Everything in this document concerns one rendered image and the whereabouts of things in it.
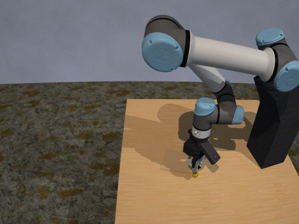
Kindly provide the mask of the tan square mat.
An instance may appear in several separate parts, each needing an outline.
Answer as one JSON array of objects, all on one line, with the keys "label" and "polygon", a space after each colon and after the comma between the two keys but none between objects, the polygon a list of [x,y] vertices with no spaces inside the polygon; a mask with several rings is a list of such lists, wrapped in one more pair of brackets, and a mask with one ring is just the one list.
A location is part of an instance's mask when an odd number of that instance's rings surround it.
[{"label": "tan square mat", "polygon": [[191,159],[191,157],[183,151],[165,149],[161,170],[189,174],[191,167],[186,163],[186,159]]}]

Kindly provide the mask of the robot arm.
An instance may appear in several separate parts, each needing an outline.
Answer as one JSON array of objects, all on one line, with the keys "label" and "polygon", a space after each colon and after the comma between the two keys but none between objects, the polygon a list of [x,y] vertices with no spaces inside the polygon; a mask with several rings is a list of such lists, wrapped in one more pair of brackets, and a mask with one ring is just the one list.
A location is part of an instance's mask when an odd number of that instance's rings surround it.
[{"label": "robot arm", "polygon": [[288,92],[299,85],[299,61],[281,29],[261,31],[256,45],[258,49],[195,37],[173,17],[158,15],[146,25],[142,56],[160,72],[188,66],[216,96],[217,105],[208,97],[195,104],[192,134],[204,139],[212,124],[240,125],[244,120],[244,108],[236,105],[230,81],[216,68],[259,76],[275,91]]}]

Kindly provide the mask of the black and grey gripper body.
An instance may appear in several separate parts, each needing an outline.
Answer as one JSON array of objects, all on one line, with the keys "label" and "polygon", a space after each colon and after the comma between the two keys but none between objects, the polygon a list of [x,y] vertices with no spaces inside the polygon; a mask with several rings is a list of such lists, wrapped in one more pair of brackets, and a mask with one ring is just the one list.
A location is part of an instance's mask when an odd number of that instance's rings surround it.
[{"label": "black and grey gripper body", "polygon": [[192,134],[191,131],[192,131],[192,129],[188,130],[190,137],[186,142],[184,142],[183,152],[186,153],[188,156],[192,156],[192,157],[195,157],[196,155],[198,155],[197,159],[199,160],[201,157],[204,156],[204,154],[200,150],[200,148],[198,147],[198,145],[196,143],[204,142],[204,141],[208,140],[209,137],[204,138],[204,139],[198,139]]}]

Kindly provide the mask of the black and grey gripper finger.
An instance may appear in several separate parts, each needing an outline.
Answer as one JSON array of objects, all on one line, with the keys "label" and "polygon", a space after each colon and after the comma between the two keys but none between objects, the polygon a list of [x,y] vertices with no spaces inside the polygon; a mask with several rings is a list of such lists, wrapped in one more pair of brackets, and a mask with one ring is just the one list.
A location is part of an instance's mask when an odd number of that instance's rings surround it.
[{"label": "black and grey gripper finger", "polygon": [[191,157],[191,159],[186,159],[187,164],[189,164],[192,167],[192,173],[194,174],[197,169],[197,165],[199,163],[199,160],[197,159],[196,155],[195,157]]},{"label": "black and grey gripper finger", "polygon": [[201,157],[201,158],[199,159],[198,169],[200,169],[200,168],[202,167],[202,164],[203,164],[205,158],[206,158],[206,156],[204,155],[203,157]]}]

